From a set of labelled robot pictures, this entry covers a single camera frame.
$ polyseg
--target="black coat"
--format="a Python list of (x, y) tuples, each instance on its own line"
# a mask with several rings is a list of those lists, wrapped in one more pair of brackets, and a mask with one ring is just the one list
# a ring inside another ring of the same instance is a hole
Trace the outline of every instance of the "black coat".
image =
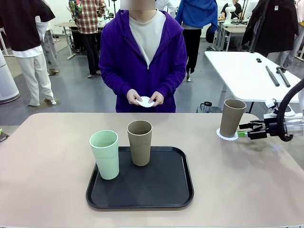
[[(251, 41), (256, 22), (262, 16), (265, 1), (260, 0), (253, 9), (242, 44)], [(293, 0), (270, 0), (254, 51), (272, 53), (292, 50), (295, 34), (298, 33), (298, 20)]]
[(0, 28), (14, 51), (26, 51), (40, 45), (35, 17), (41, 22), (55, 18), (42, 0), (0, 0)]

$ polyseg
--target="plaid shirt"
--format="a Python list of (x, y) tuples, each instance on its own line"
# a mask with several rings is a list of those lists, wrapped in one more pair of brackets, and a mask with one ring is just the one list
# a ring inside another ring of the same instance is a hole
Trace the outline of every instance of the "plaid shirt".
[(97, 33), (97, 11), (101, 11), (101, 15), (105, 13), (106, 5), (104, 0), (82, 0), (81, 7), (81, 13), (76, 20), (79, 32), (83, 34)]

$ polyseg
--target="taupe cup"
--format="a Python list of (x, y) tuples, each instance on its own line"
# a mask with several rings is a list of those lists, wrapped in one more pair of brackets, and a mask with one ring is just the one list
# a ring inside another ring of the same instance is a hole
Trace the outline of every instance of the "taupe cup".
[(232, 138), (243, 116), (246, 104), (237, 99), (227, 99), (224, 102), (223, 116), (219, 133), (227, 138)]
[(144, 166), (150, 161), (152, 125), (148, 121), (136, 120), (127, 127), (132, 160), (137, 166)]

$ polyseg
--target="cup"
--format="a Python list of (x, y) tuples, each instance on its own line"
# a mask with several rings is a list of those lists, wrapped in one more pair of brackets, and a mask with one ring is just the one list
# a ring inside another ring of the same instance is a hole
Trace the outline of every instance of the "cup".
[(152, 125), (148, 121), (136, 120), (127, 126), (132, 161), (145, 166), (150, 161)]
[(119, 173), (117, 133), (110, 130), (96, 132), (91, 136), (90, 144), (101, 177), (105, 180), (117, 177)]
[(243, 116), (246, 104), (237, 99), (227, 99), (224, 102), (222, 121), (219, 133), (227, 138), (232, 138)]

